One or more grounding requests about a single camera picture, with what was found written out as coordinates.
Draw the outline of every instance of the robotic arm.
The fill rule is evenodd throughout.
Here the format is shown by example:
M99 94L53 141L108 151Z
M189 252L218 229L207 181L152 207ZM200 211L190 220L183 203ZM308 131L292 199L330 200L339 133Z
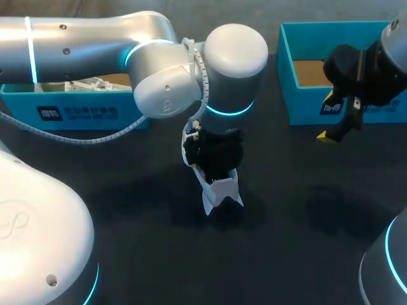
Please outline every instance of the robotic arm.
M243 205L236 172L243 158L240 129L267 59L265 40L239 24L218 27L202 43L179 43L169 20L152 11L101 19L3 17L0 83L127 73L143 117L93 140L52 135L1 112L0 118L50 139L98 144L146 118L169 118L199 101L199 111L182 131L181 153L202 185L209 214L227 198ZM0 164L0 304L93 304L99 265L86 205L6 147L0 149Z
M324 64L334 88L327 105L345 97L345 117L319 135L340 142L351 129L360 130L363 108L381 107L407 88L407 12L391 22L380 40L367 50L338 46ZM401 212L364 254L359 268L359 288L365 305L407 303L407 210Z
M347 98L344 118L318 136L324 142L341 142L351 129L361 130L366 106L382 107L407 88L407 13L391 22L381 38L367 50L338 46L324 63L333 83L325 99L335 105Z

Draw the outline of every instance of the cardboard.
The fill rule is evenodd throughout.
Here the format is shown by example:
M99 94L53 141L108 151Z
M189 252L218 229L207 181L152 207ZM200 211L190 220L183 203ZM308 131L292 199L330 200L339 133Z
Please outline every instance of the cardboard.
M104 81L108 81L109 83L112 83L112 84L125 85L125 86L132 85L130 83L130 78L129 78L128 74L109 74L109 75L98 76L98 78L101 78Z
M294 60L293 62L300 87L332 86L325 77L322 60Z

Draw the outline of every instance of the screw hole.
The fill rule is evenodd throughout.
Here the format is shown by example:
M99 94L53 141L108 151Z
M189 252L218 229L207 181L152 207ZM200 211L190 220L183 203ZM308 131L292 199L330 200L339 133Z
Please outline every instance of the screw hole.
M58 285L58 280L57 277L53 274L49 274L46 277L46 283L50 286L50 287L55 287Z

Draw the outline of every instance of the white cable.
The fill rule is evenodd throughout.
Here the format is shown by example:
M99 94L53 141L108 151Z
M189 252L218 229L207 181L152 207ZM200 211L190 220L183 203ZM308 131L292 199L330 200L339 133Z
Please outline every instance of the white cable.
M197 48L195 48L194 40L184 38L183 41L182 41L182 44L184 44L189 50L191 50L193 48L194 58L198 62L198 68L199 68L199 71L201 72L202 87L203 87L203 95L202 95L201 106L199 107L197 113L195 113L192 117L190 117L188 119L188 123L186 124L185 131L186 131L186 133L189 133L193 128L193 122L198 121L201 118L201 116L204 113L204 111L206 109L206 106L208 104L208 100L209 100L209 79L208 79L208 74L206 72L204 60L202 59L201 53L197 50ZM190 74L191 75L192 75L192 69L193 69L193 75L195 75L195 65L191 65L191 62L190 62Z
M83 139L71 139L71 138L67 138L67 137L61 137L59 135L54 135L49 132L44 132L44 131L34 128L28 124L25 124L15 118L12 118L11 116L8 116L7 114L0 111L0 119L15 125L15 126L19 127L20 129L27 130L28 132L32 132L32 133L34 133L36 135L40 135L41 137L44 137L44 138L48 138L48 139L52 139L52 140L56 140L56 141L68 143L68 144L77 144L77 145L99 144L99 143L105 143L105 142L109 142L111 140L117 139L117 138L121 137L122 135L125 135L129 131L133 130L137 126L139 126L142 122L144 122L146 120L146 118L147 118L146 116L142 116L136 122L132 123L131 125L124 128L123 130L120 130L119 132L116 132L112 135L107 135L105 137L101 137L101 138L97 138L97 139L83 140Z

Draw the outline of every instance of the white robotic arm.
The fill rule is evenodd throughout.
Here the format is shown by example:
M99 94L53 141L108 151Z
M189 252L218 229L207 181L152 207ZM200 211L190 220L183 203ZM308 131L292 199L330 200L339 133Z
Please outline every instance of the white robotic arm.
M0 83L128 73L143 117L93 140L52 135L1 112L0 118L50 139L98 144L126 134L146 117L175 116L200 101L182 131L181 151L203 187L209 214L226 197L242 204L236 172L243 157L240 129L267 59L265 40L239 24L219 27L195 44L179 43L168 19L152 11L100 19L3 17ZM91 305L99 265L82 199L5 148L0 165L0 304Z

